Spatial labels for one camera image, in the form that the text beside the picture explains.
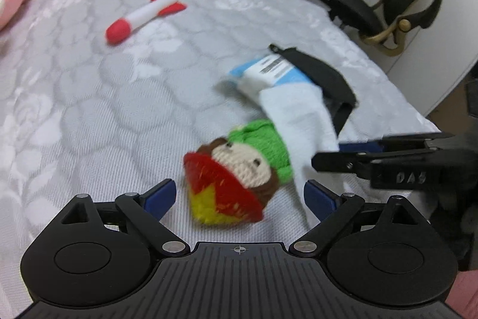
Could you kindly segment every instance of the black strap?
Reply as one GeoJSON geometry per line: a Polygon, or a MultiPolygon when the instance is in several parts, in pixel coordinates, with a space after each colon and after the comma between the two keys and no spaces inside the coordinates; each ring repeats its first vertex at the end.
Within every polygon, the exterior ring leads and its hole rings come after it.
{"type": "Polygon", "coordinates": [[[357,105],[357,99],[342,74],[324,61],[302,53],[296,48],[283,50],[271,44],[269,49],[297,67],[315,85],[322,88],[325,97],[338,104],[338,111],[332,116],[334,129],[338,135],[357,105]]]}
{"type": "Polygon", "coordinates": [[[400,20],[408,19],[412,25],[410,30],[415,29],[417,26],[420,26],[423,29],[429,28],[432,26],[432,23],[435,21],[435,18],[440,11],[442,1],[443,0],[433,0],[432,4],[429,5],[429,7],[427,7],[425,10],[419,13],[404,16],[400,18],[400,20]]]}

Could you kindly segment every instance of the blue gripper pad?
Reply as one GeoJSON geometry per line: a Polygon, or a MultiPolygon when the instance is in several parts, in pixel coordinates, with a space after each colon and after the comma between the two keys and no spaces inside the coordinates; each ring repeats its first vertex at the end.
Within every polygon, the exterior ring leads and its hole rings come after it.
{"type": "Polygon", "coordinates": [[[157,220],[160,220],[175,202],[176,183],[171,179],[163,180],[140,196],[140,205],[157,220]]]}
{"type": "Polygon", "coordinates": [[[339,195],[317,183],[309,180],[304,185],[304,201],[310,211],[320,220],[324,220],[342,204],[339,195]]]}
{"type": "Polygon", "coordinates": [[[341,152],[347,153],[360,153],[360,152],[368,152],[368,153],[382,153],[383,147],[379,145],[376,141],[370,142],[363,142],[363,143],[341,143],[339,145],[341,152]]]}

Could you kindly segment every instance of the white quilted bedspread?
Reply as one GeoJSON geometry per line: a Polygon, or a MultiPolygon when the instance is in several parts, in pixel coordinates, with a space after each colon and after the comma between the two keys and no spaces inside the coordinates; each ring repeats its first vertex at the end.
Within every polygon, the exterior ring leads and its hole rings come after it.
{"type": "MultiPolygon", "coordinates": [[[[123,44],[105,29],[148,0],[30,0],[3,32],[0,59],[0,317],[30,303],[19,263],[78,193],[110,201],[164,178],[178,184],[164,225],[198,240],[282,241],[308,229],[295,187],[264,221],[205,228],[189,214],[182,157],[264,114],[225,82],[276,43],[336,67],[359,107],[341,139],[435,131],[385,74],[305,0],[181,0],[188,9],[147,24],[123,44]]],[[[382,198],[346,177],[370,201],[382,198]]]]}

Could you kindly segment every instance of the metal screw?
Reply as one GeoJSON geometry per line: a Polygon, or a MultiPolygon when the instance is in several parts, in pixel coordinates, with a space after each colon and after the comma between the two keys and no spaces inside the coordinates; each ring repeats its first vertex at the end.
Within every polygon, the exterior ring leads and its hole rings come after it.
{"type": "Polygon", "coordinates": [[[169,253],[179,253],[180,251],[183,251],[186,248],[186,245],[183,244],[183,242],[180,242],[178,240],[171,240],[169,242],[166,242],[163,245],[163,250],[168,251],[169,253]]]}
{"type": "Polygon", "coordinates": [[[300,240],[295,242],[294,249],[302,253],[312,253],[317,249],[317,245],[313,242],[310,242],[310,240],[300,240]]]}

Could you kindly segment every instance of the red rocket nose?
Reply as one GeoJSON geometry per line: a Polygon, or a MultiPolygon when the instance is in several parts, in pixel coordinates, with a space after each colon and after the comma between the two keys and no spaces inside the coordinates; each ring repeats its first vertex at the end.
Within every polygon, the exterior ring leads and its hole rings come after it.
{"type": "Polygon", "coordinates": [[[127,39],[131,34],[131,26],[124,18],[118,19],[108,29],[106,29],[106,41],[109,44],[119,44],[127,39]]]}

